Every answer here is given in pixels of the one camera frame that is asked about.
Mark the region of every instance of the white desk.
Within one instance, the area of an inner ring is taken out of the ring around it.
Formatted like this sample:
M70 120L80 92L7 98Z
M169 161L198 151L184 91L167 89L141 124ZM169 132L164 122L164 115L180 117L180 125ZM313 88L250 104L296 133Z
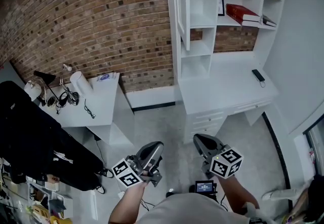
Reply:
M265 86L252 74L257 69L265 78ZM212 56L210 77L178 81L179 105L184 108L184 142L194 134L215 136L228 115L262 110L278 95L271 79L262 70L252 52Z
M93 94L87 97L86 105L95 114L92 119L90 114L84 109L85 98L79 98L77 106L66 103L61 108L59 114L55 107L39 107L65 127L87 127L107 144L133 143L134 140L134 114L130 108L120 86L118 85L119 73L115 79L108 79L98 82L97 78L88 79L93 88ZM70 91L75 91L73 84L66 85ZM59 97L63 92L63 87L52 88ZM53 96L52 92L46 90L47 98Z

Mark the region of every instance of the black baseboard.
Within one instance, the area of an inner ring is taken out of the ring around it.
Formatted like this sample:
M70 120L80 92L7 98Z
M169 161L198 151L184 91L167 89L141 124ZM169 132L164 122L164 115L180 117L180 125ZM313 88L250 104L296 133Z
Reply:
M133 112L136 112L136 111L153 109L153 108L164 108L164 107L169 107L169 106L174 106L174 105L176 105L175 102L168 102L168 103L162 103L162 104L157 104L157 105L151 105L151 106L144 106L144 107L132 108L132 111Z
M267 125L267 127L269 129L269 132L270 132L270 135L272 137L275 148L277 149L277 153L278 153L279 160L280 160L281 167L282 167L282 171L283 171L283 176L285 177L286 189L290 189L291 186L290 186L287 166L286 166L286 163L285 163L285 160L284 160L284 156L282 155L282 151L281 151L278 139L277 139L277 137L276 137L276 135L275 135L275 133L273 131L273 128L272 128L272 126L271 126L271 124L269 122L269 119L268 119L266 113L263 113L262 117L263 117L263 119L265 121L265 124ZM289 202L289 211L291 211L293 209L293 202L291 200L288 200L288 202Z

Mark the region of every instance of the brick wall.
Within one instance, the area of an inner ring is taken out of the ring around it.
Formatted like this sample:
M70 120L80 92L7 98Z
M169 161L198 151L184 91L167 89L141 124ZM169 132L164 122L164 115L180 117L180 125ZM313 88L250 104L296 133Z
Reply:
M254 37L219 27L216 50L251 49ZM0 64L25 81L39 70L69 82L68 63L87 78L120 72L127 92L168 86L171 52L168 0L0 0Z
M257 40L259 29L256 27L218 26L214 53L252 51ZM190 39L201 40L201 29L192 29Z

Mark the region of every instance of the baseboard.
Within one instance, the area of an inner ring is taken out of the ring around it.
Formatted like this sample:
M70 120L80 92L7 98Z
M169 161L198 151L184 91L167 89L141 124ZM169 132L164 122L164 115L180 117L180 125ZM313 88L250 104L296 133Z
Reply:
M168 103L132 108L132 111L136 112L136 111L140 111L140 110L147 110L147 109L153 109L153 108L165 108L165 107L170 107L170 106L174 106L174 105L176 105L175 102L168 102Z
M175 87L166 86L126 93L131 108L147 107L175 102Z
M283 176L285 178L285 184L286 184L286 189L290 189L291 185L290 185L290 181L289 181L289 175L288 175L288 170L287 170L287 166L284 160L284 156L282 154L278 139L273 131L272 125L269 122L269 119L267 117L266 113L262 114L263 120L265 121L265 124L267 125L270 135L272 137L272 141L274 143L274 146L277 150L278 156L279 156L279 160L280 160L280 164L281 164L281 168L283 171ZM291 211L293 209L293 202L291 200L289 200L289 211Z

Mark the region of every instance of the book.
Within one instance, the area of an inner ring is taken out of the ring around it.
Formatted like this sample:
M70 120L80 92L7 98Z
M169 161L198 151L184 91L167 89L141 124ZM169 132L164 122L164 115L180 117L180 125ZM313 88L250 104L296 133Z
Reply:
M275 24L271 19L269 19L264 14L262 15L262 21L263 21L263 24L264 25L268 25L268 26L272 26L272 27L276 27L277 26L277 24Z
M236 14L228 12L228 10L226 10L226 14L229 17L231 17L233 20L237 21L242 26L249 26L249 27L259 27L260 26L259 22L250 21L250 20L243 20L239 16L237 16Z
M260 21L260 16L241 5L226 4L226 10L242 20Z

